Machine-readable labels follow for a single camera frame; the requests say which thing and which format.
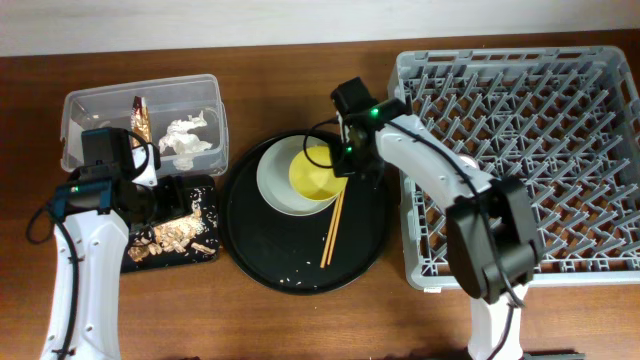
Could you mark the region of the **yellow bowl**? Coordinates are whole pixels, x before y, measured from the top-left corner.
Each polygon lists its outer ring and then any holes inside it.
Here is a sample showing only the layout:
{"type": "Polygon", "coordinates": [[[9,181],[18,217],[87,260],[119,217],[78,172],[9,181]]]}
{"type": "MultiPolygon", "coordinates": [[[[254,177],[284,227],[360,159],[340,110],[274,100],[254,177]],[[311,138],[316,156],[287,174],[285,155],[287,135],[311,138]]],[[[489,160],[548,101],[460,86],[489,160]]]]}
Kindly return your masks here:
{"type": "Polygon", "coordinates": [[[336,177],[331,168],[317,166],[331,162],[327,146],[318,145],[300,151],[289,166],[289,183],[302,197],[311,201],[326,201],[341,193],[346,177],[336,177]]]}

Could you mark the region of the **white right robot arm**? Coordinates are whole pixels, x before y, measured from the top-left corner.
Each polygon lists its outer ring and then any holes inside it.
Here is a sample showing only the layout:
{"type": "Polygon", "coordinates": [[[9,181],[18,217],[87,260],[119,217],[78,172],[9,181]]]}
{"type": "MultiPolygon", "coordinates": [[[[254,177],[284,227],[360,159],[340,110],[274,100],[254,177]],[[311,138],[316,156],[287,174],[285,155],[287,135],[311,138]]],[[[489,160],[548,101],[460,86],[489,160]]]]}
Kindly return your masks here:
{"type": "Polygon", "coordinates": [[[471,299],[472,359],[522,359],[524,297],[543,244],[528,191],[466,163],[392,98],[333,95],[343,145],[333,160],[352,172],[388,163],[408,175],[444,213],[447,261],[471,299]]]}

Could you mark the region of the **food scraps pile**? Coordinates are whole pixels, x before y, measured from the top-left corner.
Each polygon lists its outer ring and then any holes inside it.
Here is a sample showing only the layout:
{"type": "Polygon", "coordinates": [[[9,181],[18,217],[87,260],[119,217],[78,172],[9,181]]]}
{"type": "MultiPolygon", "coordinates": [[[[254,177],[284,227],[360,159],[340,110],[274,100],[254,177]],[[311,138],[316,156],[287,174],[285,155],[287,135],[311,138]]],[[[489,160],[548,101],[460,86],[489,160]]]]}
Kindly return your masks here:
{"type": "Polygon", "coordinates": [[[219,255],[218,214],[215,188],[202,186],[190,190],[192,214],[134,233],[126,260],[135,269],[197,263],[219,255]]]}

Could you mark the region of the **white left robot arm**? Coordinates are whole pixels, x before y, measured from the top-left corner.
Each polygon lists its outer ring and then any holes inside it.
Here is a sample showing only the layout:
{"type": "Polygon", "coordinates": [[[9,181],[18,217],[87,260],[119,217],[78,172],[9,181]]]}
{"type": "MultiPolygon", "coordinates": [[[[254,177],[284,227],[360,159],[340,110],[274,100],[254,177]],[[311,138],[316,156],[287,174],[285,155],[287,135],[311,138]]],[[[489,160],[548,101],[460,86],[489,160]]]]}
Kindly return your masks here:
{"type": "Polygon", "coordinates": [[[42,359],[119,359],[119,280],[130,233],[191,212],[187,181],[154,187],[120,175],[83,175],[44,206],[57,248],[51,315],[42,359]]]}

